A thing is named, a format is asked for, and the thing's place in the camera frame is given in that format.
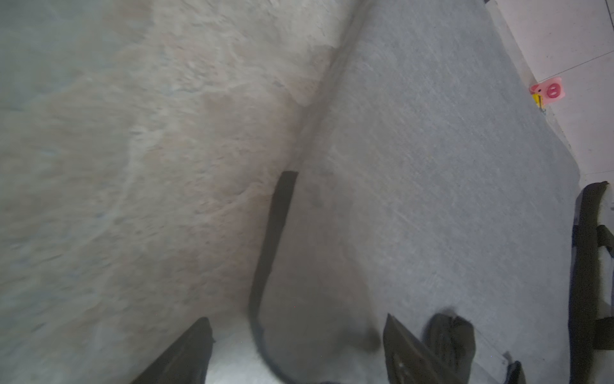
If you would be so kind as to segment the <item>grey laptop bag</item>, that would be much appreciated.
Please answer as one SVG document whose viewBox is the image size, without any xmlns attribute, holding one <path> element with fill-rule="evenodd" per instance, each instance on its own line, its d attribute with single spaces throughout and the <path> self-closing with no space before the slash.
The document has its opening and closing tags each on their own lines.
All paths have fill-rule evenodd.
<svg viewBox="0 0 614 384">
<path fill-rule="evenodd" d="M 595 353 L 613 350 L 613 317 L 600 316 L 600 249 L 613 256 L 613 233 L 600 222 L 608 182 L 587 185 L 577 200 L 572 229 L 572 261 L 569 288 L 569 343 L 571 383 L 591 383 L 595 378 Z"/>
<path fill-rule="evenodd" d="M 296 382 L 384 383 L 388 315 L 476 331 L 472 381 L 569 380 L 577 164 L 483 1 L 363 1 L 306 120 L 259 310 Z"/>
</svg>

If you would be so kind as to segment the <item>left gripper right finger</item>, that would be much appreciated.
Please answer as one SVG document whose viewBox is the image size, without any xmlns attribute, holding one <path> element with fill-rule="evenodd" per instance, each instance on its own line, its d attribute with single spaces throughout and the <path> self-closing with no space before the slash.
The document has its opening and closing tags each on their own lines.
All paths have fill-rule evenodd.
<svg viewBox="0 0 614 384">
<path fill-rule="evenodd" d="M 387 315 L 385 322 L 383 347 L 389 383 L 462 383 L 451 369 L 391 314 Z"/>
</svg>

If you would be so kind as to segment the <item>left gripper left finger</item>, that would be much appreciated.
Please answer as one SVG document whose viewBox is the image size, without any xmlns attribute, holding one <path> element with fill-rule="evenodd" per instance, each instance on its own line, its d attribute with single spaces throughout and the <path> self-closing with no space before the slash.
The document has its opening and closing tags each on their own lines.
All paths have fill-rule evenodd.
<svg viewBox="0 0 614 384">
<path fill-rule="evenodd" d="M 132 384 L 203 384 L 206 381 L 214 337 L 208 318 L 199 318 Z"/>
</svg>

